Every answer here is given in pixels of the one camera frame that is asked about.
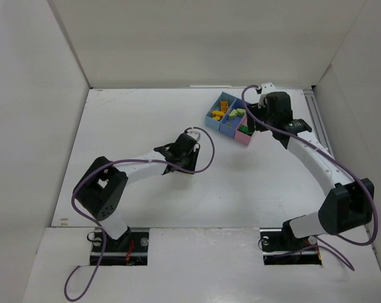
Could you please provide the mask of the yellow rounded lego brick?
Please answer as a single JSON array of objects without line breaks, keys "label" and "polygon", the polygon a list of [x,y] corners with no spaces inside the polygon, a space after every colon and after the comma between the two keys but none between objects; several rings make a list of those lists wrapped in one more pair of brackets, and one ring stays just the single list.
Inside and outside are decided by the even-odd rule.
[{"label": "yellow rounded lego brick", "polygon": [[228,101],[227,100],[220,101],[220,107],[221,107],[221,111],[226,113],[229,108]]}]

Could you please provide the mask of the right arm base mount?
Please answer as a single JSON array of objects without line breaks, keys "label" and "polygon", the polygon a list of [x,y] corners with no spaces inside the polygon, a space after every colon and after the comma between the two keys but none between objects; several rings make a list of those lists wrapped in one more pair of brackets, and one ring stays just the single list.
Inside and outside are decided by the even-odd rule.
[{"label": "right arm base mount", "polygon": [[308,237],[296,238],[289,222],[282,227],[261,228],[258,246],[262,250],[264,265],[322,265],[317,243]]}]

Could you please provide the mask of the green lego plate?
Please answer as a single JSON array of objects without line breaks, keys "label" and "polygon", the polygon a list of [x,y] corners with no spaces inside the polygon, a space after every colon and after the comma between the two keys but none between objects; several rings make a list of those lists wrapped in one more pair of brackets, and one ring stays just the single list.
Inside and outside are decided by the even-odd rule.
[{"label": "green lego plate", "polygon": [[246,125],[241,125],[239,127],[239,132],[246,134],[248,136],[252,136],[252,134],[254,133],[254,130],[250,130],[249,127]]}]

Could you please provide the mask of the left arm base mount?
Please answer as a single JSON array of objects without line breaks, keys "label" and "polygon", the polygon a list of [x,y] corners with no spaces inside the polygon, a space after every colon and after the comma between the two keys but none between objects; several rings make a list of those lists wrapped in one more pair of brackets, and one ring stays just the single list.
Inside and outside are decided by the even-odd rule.
[{"label": "left arm base mount", "polygon": [[[146,266],[150,229],[131,229],[122,241],[107,237],[106,248],[100,261],[101,266]],[[87,234],[91,243],[90,265],[96,265],[102,250],[102,232],[95,229]]]}]

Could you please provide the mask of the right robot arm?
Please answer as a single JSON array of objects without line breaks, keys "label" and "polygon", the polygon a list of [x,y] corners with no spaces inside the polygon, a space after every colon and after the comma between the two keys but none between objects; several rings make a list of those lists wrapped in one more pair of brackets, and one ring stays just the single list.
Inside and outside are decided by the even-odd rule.
[{"label": "right robot arm", "polygon": [[286,92],[263,93],[259,88],[256,91],[259,101],[246,106],[248,128],[271,131],[273,138],[308,169],[325,195],[318,211],[283,223],[285,240],[322,234],[340,237],[345,231],[372,222],[373,234],[365,242],[371,244],[378,234],[373,183],[359,179],[339,163],[319,143],[310,125],[293,117],[291,97]]}]

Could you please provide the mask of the light green curved lego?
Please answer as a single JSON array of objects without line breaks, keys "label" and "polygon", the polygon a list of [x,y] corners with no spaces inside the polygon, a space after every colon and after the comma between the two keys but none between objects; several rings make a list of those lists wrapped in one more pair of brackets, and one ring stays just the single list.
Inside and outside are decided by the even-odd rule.
[{"label": "light green curved lego", "polygon": [[228,114],[228,119],[229,120],[233,120],[235,119],[236,117],[238,116],[238,111],[236,109],[233,109],[232,111],[230,111],[230,113]]}]

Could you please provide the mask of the orange small lego brick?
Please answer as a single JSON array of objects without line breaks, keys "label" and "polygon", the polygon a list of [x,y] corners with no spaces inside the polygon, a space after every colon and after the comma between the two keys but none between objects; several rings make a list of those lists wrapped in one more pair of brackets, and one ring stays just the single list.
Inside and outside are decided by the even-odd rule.
[{"label": "orange small lego brick", "polygon": [[212,117],[214,117],[214,116],[221,116],[221,117],[223,117],[225,115],[225,112],[223,112],[223,111],[220,111],[220,110],[213,110],[212,111]]}]

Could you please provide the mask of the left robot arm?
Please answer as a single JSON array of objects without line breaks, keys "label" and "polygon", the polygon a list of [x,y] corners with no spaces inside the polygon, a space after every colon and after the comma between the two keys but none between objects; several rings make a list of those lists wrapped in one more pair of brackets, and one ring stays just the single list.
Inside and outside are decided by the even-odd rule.
[{"label": "left robot arm", "polygon": [[121,250],[131,236],[119,207],[125,188],[180,169],[194,171],[199,149],[197,139],[181,133],[174,143],[158,146],[130,162],[123,162],[120,167],[106,157],[98,157],[75,186],[73,195],[104,228],[107,240]]}]

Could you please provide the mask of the light green studded lego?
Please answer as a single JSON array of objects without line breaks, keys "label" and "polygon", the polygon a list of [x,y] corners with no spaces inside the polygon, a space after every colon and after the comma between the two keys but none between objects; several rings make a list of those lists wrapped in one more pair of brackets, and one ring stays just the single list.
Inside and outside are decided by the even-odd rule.
[{"label": "light green studded lego", "polygon": [[246,110],[242,108],[237,108],[236,111],[237,111],[237,116],[239,117],[243,117],[246,114]]}]

